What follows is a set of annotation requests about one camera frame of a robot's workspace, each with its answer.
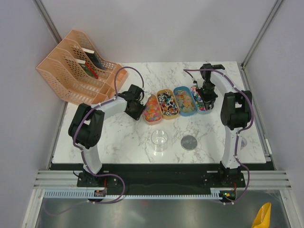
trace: clear glass bowl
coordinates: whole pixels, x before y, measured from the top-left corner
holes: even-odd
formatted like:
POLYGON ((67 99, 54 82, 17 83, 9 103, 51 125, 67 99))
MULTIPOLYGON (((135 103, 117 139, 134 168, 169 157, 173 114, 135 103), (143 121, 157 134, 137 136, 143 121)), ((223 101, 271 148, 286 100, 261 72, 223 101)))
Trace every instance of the clear glass bowl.
POLYGON ((151 142, 156 152, 162 152, 168 147, 168 135, 163 130, 156 130, 151 135, 151 142))

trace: marble tabletop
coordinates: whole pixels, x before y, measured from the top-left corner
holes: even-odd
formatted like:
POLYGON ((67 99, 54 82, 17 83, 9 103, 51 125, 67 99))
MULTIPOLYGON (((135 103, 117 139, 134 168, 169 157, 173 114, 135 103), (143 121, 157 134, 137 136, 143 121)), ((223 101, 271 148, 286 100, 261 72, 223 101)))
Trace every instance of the marble tabletop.
MULTIPOLYGON (((183 69, 198 69, 206 62, 175 63, 125 63, 138 69, 145 82, 145 91, 154 94, 165 88, 173 90, 178 86, 192 86, 192 79, 183 69)), ((244 89, 236 62, 210 62, 222 64, 229 77, 238 88, 244 89)), ((129 77, 121 91, 128 90, 130 84, 141 86, 140 77, 128 69, 129 77)), ((199 72, 193 72, 199 78, 199 72)), ((104 121, 102 136, 97 145, 102 163, 219 163, 224 152, 225 128, 220 120, 223 96, 216 89, 218 98, 209 114, 196 113, 189 117, 178 116, 174 120, 162 120, 157 125, 148 125, 143 117, 135 121, 125 113, 116 114, 104 121), (164 130, 169 135, 169 147, 163 152, 155 152, 151 147, 151 134, 164 130), (193 135, 198 146, 187 151, 181 146, 185 135, 193 135)), ((67 131, 77 106, 67 105, 60 135, 55 149, 53 163, 83 163, 80 151, 73 146, 67 131)), ((239 152, 244 163, 265 163, 263 149, 255 124, 244 132, 246 146, 239 152)))

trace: white wall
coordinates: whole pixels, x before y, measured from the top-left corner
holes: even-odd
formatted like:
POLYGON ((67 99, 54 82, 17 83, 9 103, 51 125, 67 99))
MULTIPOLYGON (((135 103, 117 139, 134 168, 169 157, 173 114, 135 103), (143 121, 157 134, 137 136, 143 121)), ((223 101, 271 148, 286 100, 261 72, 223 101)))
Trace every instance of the white wall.
POLYGON ((42 0, 115 62, 243 61, 275 0, 42 0))
POLYGON ((0 28, 0 226, 19 228, 63 102, 35 69, 56 43, 33 1, 3 1, 0 28))
POLYGON ((286 0, 247 66, 280 169, 304 214, 304 1, 286 0))

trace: round metal lid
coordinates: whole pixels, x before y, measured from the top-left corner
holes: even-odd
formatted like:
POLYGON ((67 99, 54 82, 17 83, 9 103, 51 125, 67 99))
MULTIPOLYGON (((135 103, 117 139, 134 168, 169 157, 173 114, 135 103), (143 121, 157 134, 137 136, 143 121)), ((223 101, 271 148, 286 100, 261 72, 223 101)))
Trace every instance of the round metal lid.
POLYGON ((182 148, 184 148, 187 151, 194 150, 197 147, 197 145, 198 145, 198 141, 192 135, 186 135, 186 136, 184 136, 181 139, 180 143, 181 143, 182 148))

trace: red book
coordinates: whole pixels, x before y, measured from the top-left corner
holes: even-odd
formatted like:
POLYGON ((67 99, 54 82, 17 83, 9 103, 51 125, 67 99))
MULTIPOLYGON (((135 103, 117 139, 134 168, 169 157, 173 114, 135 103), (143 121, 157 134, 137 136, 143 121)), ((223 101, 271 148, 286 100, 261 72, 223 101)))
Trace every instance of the red book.
POLYGON ((86 65, 86 67, 89 69, 89 71, 94 75, 94 77, 95 77, 96 79, 98 79, 97 73, 90 67, 90 65, 88 64, 87 61, 85 62, 85 65, 86 65))

